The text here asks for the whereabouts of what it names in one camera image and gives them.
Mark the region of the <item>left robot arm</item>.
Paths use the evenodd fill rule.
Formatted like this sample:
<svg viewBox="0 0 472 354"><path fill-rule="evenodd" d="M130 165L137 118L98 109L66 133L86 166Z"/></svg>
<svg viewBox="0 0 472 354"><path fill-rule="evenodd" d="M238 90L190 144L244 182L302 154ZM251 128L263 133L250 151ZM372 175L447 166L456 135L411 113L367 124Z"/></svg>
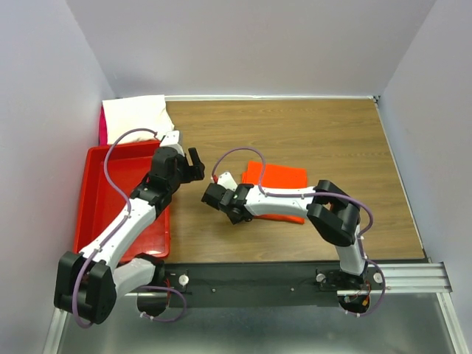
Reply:
<svg viewBox="0 0 472 354"><path fill-rule="evenodd" d="M119 262L170 205L178 188L203 180L204 171L196 148L184 153L160 145L149 171L125 195L125 206L115 219L78 253L68 251L59 259L54 306L73 315L81 328L89 328L109 317L119 297L152 283L161 268L156 258L141 254L126 265Z"/></svg>

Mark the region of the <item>orange t-shirt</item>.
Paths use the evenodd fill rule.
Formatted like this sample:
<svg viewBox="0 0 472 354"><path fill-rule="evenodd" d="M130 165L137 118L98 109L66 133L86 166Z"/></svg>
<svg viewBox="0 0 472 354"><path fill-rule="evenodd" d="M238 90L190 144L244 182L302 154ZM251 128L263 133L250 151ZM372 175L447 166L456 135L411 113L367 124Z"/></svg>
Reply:
<svg viewBox="0 0 472 354"><path fill-rule="evenodd" d="M261 171L261 162L249 161L246 170L242 173L241 182L243 184L255 185L259 180ZM303 168L267 164L265 166L262 185L268 188L279 189L306 188L308 186L307 171ZM260 215L257 216L257 218L296 224L305 223L304 218L291 215Z"/></svg>

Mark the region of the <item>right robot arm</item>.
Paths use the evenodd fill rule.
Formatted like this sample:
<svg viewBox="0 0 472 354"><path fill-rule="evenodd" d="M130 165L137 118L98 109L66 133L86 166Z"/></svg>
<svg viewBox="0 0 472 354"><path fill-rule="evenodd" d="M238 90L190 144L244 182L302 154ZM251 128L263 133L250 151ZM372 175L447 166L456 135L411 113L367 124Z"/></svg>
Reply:
<svg viewBox="0 0 472 354"><path fill-rule="evenodd" d="M321 238L336 248L339 270L325 282L341 289L360 289L367 272L362 236L373 225L372 211L334 183L320 180L315 187L277 189L259 184L209 184L201 201L237 224L257 216L295 216L310 221Z"/></svg>

